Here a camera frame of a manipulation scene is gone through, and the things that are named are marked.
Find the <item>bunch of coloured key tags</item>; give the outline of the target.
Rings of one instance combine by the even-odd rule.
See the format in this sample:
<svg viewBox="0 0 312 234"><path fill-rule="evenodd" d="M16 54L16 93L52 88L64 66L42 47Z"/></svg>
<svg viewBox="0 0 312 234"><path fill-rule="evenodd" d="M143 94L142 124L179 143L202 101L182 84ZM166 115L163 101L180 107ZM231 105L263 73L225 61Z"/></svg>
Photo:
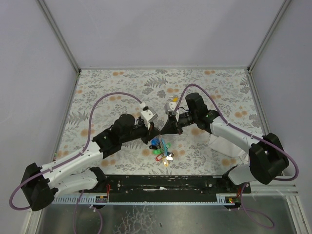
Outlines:
<svg viewBox="0 0 312 234"><path fill-rule="evenodd" d="M149 149L156 156L155 160L161 162L165 167L168 167L174 160L174 153L170 151L171 144L158 135L154 137L149 145Z"/></svg>

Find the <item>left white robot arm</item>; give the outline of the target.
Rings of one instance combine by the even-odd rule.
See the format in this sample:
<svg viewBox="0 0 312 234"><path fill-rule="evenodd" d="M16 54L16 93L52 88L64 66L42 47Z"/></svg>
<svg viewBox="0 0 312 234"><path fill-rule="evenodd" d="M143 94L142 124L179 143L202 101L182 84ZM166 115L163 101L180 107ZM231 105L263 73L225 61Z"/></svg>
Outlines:
<svg viewBox="0 0 312 234"><path fill-rule="evenodd" d="M109 128L88 137L86 145L76 153L42 166L28 165L20 185L29 209L39 211L56 197L95 188L105 178L101 169L91 168L82 174L76 170L113 155L123 143L136 139L148 143L160 133L154 125L156 118L157 114L149 110L141 111L139 118L122 114Z"/></svg>

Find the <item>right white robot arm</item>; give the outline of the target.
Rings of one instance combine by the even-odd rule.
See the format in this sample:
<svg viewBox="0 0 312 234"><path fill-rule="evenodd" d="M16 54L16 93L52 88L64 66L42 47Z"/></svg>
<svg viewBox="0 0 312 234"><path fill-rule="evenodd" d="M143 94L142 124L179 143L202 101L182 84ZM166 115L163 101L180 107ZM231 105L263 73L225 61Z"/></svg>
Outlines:
<svg viewBox="0 0 312 234"><path fill-rule="evenodd" d="M180 135L184 127L196 124L199 129L237 146L248 155L249 162L235 166L226 173L233 184L258 181L267 185L288 167L289 160L275 134L254 136L230 126L218 111L208 109L199 93L191 93L185 99L188 111L182 114L177 110L177 102L165 104L164 110L168 119L160 133Z"/></svg>

